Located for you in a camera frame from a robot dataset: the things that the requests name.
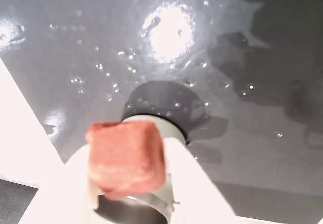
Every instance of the water droplet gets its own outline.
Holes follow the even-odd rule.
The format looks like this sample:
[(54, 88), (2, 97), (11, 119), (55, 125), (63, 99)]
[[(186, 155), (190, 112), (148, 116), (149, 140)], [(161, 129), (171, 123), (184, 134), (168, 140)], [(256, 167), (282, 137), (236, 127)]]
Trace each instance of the water droplet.
[(283, 134), (280, 133), (280, 132), (275, 132), (275, 135), (276, 135), (276, 137), (282, 137), (283, 136)]
[(96, 63), (95, 65), (98, 69), (103, 70), (103, 65), (102, 63)]
[(84, 88), (80, 88), (80, 89), (77, 91), (77, 93), (78, 93), (78, 94), (83, 94), (84, 92), (85, 92)]
[(192, 80), (192, 79), (187, 79), (185, 82), (186, 82), (186, 84), (188, 84), (190, 87), (193, 87), (193, 86), (194, 86), (194, 84), (195, 84), (194, 80)]
[(191, 62), (192, 62), (192, 60), (187, 61), (186, 64), (184, 65), (184, 67), (188, 66)]
[(131, 66), (128, 67), (128, 70), (132, 71), (133, 73), (137, 72), (137, 70), (133, 69)]
[(83, 80), (80, 77), (71, 78), (71, 83), (83, 83)]
[(25, 27), (23, 25), (18, 25), (17, 29), (18, 29), (18, 31), (21, 31), (21, 32), (25, 31)]
[(57, 29), (57, 26), (54, 26), (53, 24), (50, 24), (50, 25), (49, 25), (49, 27), (50, 27), (50, 29), (51, 29), (51, 30), (53, 30), (53, 31)]

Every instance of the sponge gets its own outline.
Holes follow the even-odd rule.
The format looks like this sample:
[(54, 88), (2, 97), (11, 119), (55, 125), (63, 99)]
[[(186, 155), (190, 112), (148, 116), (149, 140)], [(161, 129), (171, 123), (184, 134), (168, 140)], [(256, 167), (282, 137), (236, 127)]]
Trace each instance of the sponge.
[(153, 122), (95, 123), (85, 139), (89, 177), (107, 199), (156, 191), (165, 184), (163, 141)]

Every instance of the dark gray floor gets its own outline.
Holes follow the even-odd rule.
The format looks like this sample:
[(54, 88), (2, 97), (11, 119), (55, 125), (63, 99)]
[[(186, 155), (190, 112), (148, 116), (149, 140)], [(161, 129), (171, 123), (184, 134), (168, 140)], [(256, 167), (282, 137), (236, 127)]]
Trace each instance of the dark gray floor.
[(0, 223), (17, 224), (37, 189), (0, 180)]
[(0, 0), (0, 56), (63, 162), (95, 121), (160, 114), (237, 213), (276, 220), (276, 196), (299, 223), (290, 199), (323, 203), (322, 4)]

